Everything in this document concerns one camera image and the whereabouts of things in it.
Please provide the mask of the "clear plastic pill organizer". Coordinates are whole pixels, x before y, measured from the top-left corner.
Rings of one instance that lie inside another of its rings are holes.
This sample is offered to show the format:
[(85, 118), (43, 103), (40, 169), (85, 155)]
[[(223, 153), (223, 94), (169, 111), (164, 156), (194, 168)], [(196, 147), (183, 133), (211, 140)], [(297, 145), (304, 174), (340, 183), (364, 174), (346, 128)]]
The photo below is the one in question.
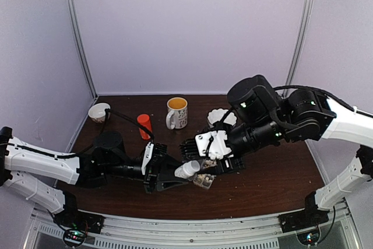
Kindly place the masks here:
[(193, 184), (197, 187), (209, 190), (216, 179), (217, 175), (207, 173), (205, 171), (198, 171), (193, 177)]

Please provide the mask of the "orange pill bottle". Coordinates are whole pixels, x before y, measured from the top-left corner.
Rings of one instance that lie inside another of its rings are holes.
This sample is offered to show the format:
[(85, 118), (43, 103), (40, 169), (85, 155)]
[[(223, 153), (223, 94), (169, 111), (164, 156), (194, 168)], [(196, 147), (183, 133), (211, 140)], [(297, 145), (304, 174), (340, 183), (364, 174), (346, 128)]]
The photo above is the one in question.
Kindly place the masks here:
[[(150, 120), (149, 115), (147, 114), (138, 115), (137, 121), (140, 125), (142, 125), (143, 127), (147, 128), (150, 132), (152, 132), (152, 125), (151, 125), (151, 120)], [(151, 139), (150, 135), (147, 134), (144, 130), (139, 129), (139, 132), (140, 132), (142, 139), (144, 140)]]

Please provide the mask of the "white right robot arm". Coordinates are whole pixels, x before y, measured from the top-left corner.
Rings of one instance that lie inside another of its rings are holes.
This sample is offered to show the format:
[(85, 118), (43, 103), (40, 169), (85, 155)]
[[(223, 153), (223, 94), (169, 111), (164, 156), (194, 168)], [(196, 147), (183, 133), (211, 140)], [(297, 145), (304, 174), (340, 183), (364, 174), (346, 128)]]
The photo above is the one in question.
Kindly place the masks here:
[(351, 163), (328, 185), (306, 197), (299, 213), (303, 226), (312, 226), (321, 212), (372, 179), (372, 115), (348, 105), (331, 93), (295, 85), (289, 97), (279, 95), (262, 75), (237, 82), (227, 93), (230, 113), (240, 125), (226, 124), (222, 115), (205, 132), (185, 140), (178, 162), (163, 145), (148, 146), (143, 158), (145, 177), (154, 178), (156, 188), (185, 184), (201, 174), (215, 176), (235, 169), (249, 153), (281, 141), (339, 139), (360, 145)]

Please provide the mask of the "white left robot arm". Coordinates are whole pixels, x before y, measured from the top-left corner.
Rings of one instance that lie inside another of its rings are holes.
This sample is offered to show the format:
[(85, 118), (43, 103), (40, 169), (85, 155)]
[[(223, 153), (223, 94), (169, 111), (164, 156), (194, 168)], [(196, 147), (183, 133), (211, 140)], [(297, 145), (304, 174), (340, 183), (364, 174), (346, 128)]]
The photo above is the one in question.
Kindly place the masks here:
[(148, 143), (141, 163), (127, 156), (122, 136), (105, 131), (97, 136), (85, 153), (62, 153), (40, 148), (1, 128), (1, 185), (13, 188), (53, 214), (60, 214), (71, 228), (78, 228), (84, 216), (77, 210), (76, 198), (40, 182), (35, 175), (54, 178), (82, 188), (107, 185), (109, 176), (141, 181), (145, 191), (164, 191), (187, 183), (176, 177), (180, 162), (169, 156), (167, 147)]

